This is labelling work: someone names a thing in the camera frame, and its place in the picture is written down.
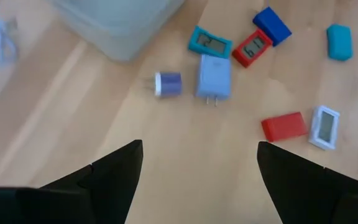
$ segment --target plastic container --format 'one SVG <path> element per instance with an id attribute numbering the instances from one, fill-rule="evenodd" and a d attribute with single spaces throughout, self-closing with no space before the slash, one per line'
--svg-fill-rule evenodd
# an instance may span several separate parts
<path id="1" fill-rule="evenodd" d="M 133 59 L 184 0 L 52 0 L 65 23 L 108 57 Z"/>

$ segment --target teal block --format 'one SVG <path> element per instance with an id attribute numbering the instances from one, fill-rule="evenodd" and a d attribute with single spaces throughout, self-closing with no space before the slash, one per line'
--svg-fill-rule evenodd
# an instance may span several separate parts
<path id="1" fill-rule="evenodd" d="M 351 29 L 347 26 L 333 24 L 327 29 L 328 57 L 346 61 L 353 57 Z"/>

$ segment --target white digital timer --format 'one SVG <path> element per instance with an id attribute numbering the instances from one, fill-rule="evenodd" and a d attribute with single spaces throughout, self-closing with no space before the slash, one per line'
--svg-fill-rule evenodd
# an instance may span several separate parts
<path id="1" fill-rule="evenodd" d="M 334 150 L 340 114 L 321 105 L 314 109 L 309 142 L 324 150 Z"/>

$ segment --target digital display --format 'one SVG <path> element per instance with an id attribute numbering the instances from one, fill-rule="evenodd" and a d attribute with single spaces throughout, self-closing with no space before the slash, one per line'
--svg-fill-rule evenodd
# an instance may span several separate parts
<path id="1" fill-rule="evenodd" d="M 252 40 L 251 42 L 249 42 L 249 44 L 245 45 L 242 48 L 242 52 L 244 53 L 244 55 L 246 55 L 248 59 L 252 59 L 254 55 L 256 55 L 260 50 L 263 49 L 264 45 L 264 40 L 257 36 L 254 40 Z"/>
<path id="2" fill-rule="evenodd" d="M 323 111 L 318 137 L 326 142 L 331 141 L 331 132 L 334 125 L 334 116 Z"/>
<path id="3" fill-rule="evenodd" d="M 197 44 L 213 49 L 220 54 L 223 54 L 224 49 L 226 48 L 226 44 L 224 42 L 218 41 L 205 34 L 200 34 L 198 36 Z"/>

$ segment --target wooden table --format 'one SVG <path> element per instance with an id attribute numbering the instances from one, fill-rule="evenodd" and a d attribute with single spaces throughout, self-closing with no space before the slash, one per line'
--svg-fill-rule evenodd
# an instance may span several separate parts
<path id="1" fill-rule="evenodd" d="M 248 69 L 233 60 L 232 98 L 194 97 L 195 25 L 239 44 L 262 0 L 191 0 L 132 63 L 110 61 L 70 32 L 47 2 L 0 0 L 16 16 L 20 60 L 0 70 L 0 185 L 40 187 L 133 139 L 144 165 L 127 223 L 280 223 L 256 161 L 260 121 L 316 105 L 341 113 L 337 150 L 307 136 L 277 145 L 358 179 L 358 0 L 270 0 L 293 35 Z M 326 28 L 351 27 L 354 58 L 328 59 Z M 159 100 L 145 80 L 182 73 L 181 97 Z"/>

